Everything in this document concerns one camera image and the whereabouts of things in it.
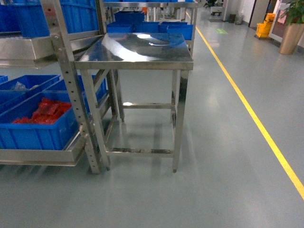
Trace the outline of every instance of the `door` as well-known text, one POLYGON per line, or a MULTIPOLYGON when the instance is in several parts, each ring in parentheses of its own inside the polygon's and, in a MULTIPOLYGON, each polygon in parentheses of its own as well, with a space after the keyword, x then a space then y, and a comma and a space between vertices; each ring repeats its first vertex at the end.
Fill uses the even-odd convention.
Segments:
POLYGON ((284 30, 285 30, 285 19, 281 18, 281 15, 284 13, 285 9, 289 6, 287 4, 290 0, 278 0, 275 6, 275 20, 272 23, 272 27, 270 29, 269 37, 272 39, 282 42, 284 30))

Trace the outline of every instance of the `stainless steel table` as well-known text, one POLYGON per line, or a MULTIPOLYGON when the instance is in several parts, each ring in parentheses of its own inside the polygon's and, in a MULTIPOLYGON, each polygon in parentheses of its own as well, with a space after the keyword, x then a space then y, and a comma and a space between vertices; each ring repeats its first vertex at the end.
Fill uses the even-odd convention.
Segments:
POLYGON ((106 167, 110 168, 109 155, 172 157, 173 172, 176 172, 181 150, 182 127, 186 102, 189 70, 193 69, 193 60, 182 34, 167 33, 108 33, 97 40, 77 61, 85 86, 89 107, 94 119, 95 133, 99 149, 106 167), (100 127, 95 88, 96 81, 90 77, 89 69, 99 69, 98 80, 103 80, 108 72, 114 78, 115 87, 111 96, 118 101, 120 117, 124 121, 124 108, 171 109, 173 130, 173 150, 106 148, 107 138, 100 127), (122 103, 118 69, 161 69, 172 70, 171 103, 122 103))

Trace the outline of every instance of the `plant pot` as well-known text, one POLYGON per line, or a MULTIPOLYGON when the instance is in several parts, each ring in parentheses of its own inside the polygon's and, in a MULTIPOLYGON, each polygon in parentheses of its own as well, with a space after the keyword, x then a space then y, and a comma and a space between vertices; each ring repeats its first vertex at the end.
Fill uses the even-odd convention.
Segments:
POLYGON ((279 53, 292 55, 304 32, 304 24, 291 24, 286 26, 279 53))

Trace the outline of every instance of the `green floor sign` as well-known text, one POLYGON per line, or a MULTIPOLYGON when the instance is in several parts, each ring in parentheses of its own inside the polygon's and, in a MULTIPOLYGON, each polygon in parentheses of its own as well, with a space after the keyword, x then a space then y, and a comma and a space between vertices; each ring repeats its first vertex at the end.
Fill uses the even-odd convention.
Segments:
POLYGON ((228 34, 224 29, 222 29, 222 28, 216 28, 215 29, 216 30, 216 32, 218 33, 218 34, 228 34))

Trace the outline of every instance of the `green leaves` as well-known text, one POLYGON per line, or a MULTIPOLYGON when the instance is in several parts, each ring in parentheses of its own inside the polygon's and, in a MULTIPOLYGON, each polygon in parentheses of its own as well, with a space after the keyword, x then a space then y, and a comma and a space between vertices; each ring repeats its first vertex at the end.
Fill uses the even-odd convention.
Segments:
POLYGON ((287 15, 285 24, 290 25, 292 23, 303 24, 304 23, 304 0, 291 0, 289 7, 285 10, 281 17, 287 15))

